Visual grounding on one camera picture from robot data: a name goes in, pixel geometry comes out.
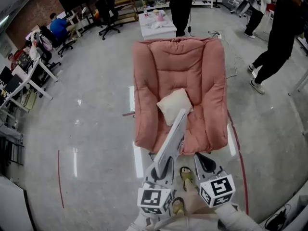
ceiling light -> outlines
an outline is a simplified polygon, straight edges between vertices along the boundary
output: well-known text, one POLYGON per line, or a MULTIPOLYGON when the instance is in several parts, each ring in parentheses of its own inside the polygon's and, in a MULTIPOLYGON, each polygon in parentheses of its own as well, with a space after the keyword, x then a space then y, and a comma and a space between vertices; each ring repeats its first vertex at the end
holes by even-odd
POLYGON ((0 22, 0 26, 2 26, 3 23, 6 22, 6 20, 9 18, 9 15, 7 15, 1 22, 0 22))

brick wall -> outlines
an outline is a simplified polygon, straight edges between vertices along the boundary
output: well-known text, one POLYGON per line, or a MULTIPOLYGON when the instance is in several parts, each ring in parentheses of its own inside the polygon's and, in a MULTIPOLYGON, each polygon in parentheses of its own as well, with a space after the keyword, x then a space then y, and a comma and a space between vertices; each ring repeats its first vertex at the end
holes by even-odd
POLYGON ((58 0, 30 0, 11 22, 6 33, 16 47, 21 49, 25 44, 26 36, 35 25, 48 25, 52 12, 59 14, 63 11, 58 0))

green sandal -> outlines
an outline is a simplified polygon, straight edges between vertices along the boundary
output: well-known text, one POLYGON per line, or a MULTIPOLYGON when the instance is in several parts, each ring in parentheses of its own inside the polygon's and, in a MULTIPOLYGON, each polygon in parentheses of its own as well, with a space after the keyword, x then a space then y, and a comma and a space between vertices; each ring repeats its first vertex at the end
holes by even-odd
POLYGON ((193 177, 193 172, 192 172, 192 170, 191 170, 190 168, 188 168, 188 167, 181 167, 181 168, 180 168, 180 176, 181 176, 181 179, 182 179, 182 182, 183 182, 184 191, 186 191, 185 180, 186 180, 186 179, 189 179, 189 180, 192 182, 192 184, 193 184, 193 179, 194 179, 194 177, 193 177), (190 172, 189 172, 189 173, 182 172, 182 169, 183 169, 183 168, 189 169, 190 172))
POLYGON ((173 213, 175 215, 178 214, 179 210, 183 211, 183 213, 184 213, 184 200, 182 198, 180 198, 180 197, 175 198, 172 201, 172 209, 173 209, 173 213), (180 203, 175 205, 174 202, 176 202, 177 200, 180 200, 180 203))

white pillow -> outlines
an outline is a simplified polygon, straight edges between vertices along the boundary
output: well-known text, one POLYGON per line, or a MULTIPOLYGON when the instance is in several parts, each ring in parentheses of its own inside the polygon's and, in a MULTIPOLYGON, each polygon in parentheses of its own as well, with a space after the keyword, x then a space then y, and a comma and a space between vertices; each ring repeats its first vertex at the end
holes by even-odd
POLYGON ((189 101, 184 88, 175 90, 170 95, 164 97, 156 105, 164 114, 165 121, 168 126, 172 126, 174 120, 180 112, 180 109, 185 109, 187 113, 193 110, 192 104, 189 101))

white cube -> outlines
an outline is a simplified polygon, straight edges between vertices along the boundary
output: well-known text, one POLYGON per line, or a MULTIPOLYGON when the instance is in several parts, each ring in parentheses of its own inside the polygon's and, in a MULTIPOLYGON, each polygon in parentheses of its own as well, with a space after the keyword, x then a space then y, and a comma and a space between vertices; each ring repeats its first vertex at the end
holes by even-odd
POLYGON ((172 202, 171 189, 138 189, 138 207, 146 214, 163 215, 172 202))
POLYGON ((235 193, 232 175, 227 175, 200 184, 200 196, 209 207, 216 207, 230 202, 235 193))

